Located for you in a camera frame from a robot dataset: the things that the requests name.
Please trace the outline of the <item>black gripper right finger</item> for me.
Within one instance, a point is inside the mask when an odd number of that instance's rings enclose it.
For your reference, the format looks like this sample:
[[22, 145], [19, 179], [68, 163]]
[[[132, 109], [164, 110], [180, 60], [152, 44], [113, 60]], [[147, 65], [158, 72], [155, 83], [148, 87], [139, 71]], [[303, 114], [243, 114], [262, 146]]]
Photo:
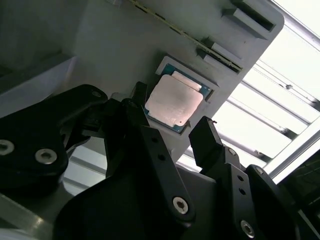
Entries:
[[200, 174], [216, 182], [215, 236], [219, 240], [299, 240], [288, 201], [259, 166], [243, 168], [239, 155], [223, 145], [214, 122], [203, 116], [189, 134]]

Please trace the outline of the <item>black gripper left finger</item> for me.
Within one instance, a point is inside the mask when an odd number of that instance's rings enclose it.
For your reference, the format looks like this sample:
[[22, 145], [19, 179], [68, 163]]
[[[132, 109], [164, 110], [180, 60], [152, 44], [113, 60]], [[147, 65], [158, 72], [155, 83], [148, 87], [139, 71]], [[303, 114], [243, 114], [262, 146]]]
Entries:
[[154, 176], [165, 191], [176, 194], [172, 202], [186, 214], [189, 194], [160, 132], [148, 123], [146, 96], [142, 82], [121, 101], [84, 84], [1, 118], [0, 138], [13, 144], [13, 150], [0, 148], [1, 189], [50, 192], [67, 169], [70, 151], [98, 137], [106, 151], [104, 180], [133, 172], [144, 181]]

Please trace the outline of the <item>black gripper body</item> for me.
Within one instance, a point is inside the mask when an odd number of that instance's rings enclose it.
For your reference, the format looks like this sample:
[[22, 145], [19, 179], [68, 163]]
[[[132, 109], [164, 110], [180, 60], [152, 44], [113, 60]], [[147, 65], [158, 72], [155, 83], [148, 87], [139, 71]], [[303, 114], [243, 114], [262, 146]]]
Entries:
[[55, 240], [178, 240], [195, 224], [190, 200], [180, 213], [176, 194], [137, 172], [105, 179], [73, 197], [54, 223]]

